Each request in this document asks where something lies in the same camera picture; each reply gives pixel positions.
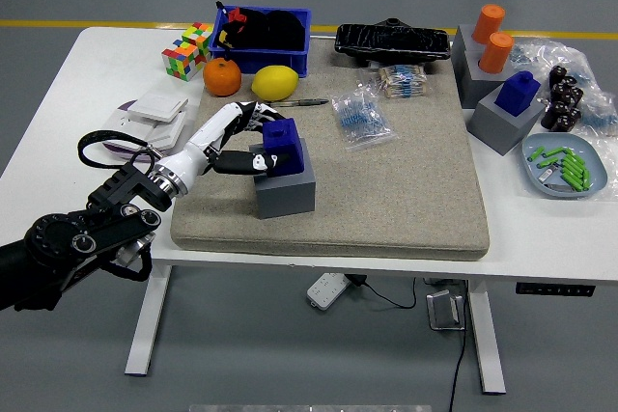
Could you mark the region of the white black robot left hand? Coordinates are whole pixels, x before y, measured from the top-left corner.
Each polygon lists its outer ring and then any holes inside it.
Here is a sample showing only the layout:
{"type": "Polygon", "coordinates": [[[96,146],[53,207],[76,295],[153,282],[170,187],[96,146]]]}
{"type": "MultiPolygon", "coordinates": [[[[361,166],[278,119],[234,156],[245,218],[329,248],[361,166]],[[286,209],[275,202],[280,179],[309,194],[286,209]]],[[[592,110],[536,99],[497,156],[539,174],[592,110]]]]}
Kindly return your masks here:
{"type": "Polygon", "coordinates": [[[225,104],[184,144],[154,165],[150,178],[173,198],[186,195],[195,180],[212,168],[229,139],[243,131],[263,132],[266,123],[285,117],[265,103],[257,101],[225,104]]]}

